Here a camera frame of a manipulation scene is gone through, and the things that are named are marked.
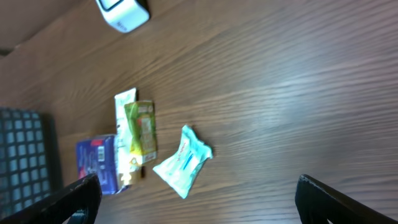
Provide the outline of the purple red liners pack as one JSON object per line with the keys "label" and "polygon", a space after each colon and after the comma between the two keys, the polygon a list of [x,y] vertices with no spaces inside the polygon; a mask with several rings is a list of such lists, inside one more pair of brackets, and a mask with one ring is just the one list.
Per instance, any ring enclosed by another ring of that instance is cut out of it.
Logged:
{"label": "purple red liners pack", "polygon": [[117,134],[106,134],[76,143],[76,164],[79,178],[96,174],[104,195],[119,194],[129,188],[123,179],[128,171],[127,159]]}

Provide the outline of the green yellow snack packet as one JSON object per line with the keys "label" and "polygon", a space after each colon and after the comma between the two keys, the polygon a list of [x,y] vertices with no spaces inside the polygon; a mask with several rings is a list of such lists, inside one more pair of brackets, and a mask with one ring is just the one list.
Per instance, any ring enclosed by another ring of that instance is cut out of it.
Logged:
{"label": "green yellow snack packet", "polygon": [[130,163],[143,166],[157,157],[155,111],[153,101],[136,101],[124,105],[131,133]]}

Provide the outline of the white barcode scanner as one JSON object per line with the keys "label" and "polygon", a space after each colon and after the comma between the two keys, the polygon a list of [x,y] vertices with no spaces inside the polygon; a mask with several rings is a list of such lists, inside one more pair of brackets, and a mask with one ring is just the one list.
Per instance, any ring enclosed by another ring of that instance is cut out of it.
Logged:
{"label": "white barcode scanner", "polygon": [[147,1],[96,0],[104,20],[114,29],[128,33],[150,19]]}

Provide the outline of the grey plastic mesh basket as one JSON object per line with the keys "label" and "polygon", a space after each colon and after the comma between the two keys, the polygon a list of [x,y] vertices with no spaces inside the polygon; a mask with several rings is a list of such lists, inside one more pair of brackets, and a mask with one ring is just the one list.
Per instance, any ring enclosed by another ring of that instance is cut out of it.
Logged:
{"label": "grey plastic mesh basket", "polygon": [[40,115],[1,108],[1,218],[48,197],[51,191]]}

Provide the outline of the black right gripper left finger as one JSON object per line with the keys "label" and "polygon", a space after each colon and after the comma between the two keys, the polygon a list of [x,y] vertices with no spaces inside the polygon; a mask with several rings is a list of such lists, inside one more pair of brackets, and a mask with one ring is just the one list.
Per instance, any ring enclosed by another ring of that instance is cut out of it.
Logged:
{"label": "black right gripper left finger", "polygon": [[68,185],[62,190],[1,220],[1,224],[94,223],[102,199],[96,174]]}

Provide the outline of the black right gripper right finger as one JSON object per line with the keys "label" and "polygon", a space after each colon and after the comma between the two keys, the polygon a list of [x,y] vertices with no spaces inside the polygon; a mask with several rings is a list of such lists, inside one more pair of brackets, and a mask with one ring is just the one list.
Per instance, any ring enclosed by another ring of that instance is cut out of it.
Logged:
{"label": "black right gripper right finger", "polygon": [[295,204],[302,223],[397,223],[307,174],[298,178]]}

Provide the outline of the white gold cream tube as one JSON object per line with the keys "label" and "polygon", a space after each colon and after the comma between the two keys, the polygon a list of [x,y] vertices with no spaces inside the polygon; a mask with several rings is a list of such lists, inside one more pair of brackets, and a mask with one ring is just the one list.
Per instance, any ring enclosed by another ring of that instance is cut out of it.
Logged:
{"label": "white gold cream tube", "polygon": [[121,187],[128,187],[136,184],[141,178],[142,164],[136,162],[130,155],[132,133],[127,120],[124,106],[136,101],[137,89],[132,88],[114,96],[116,112],[116,140],[115,150],[117,159],[118,184]]}

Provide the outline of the teal wet wipes pack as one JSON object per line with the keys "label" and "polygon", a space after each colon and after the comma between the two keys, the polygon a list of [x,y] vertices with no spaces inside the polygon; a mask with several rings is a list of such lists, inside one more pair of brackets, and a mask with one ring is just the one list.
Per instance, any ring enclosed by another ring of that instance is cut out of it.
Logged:
{"label": "teal wet wipes pack", "polygon": [[212,158],[212,148],[199,140],[190,126],[185,125],[177,152],[155,166],[153,171],[185,199],[204,163]]}

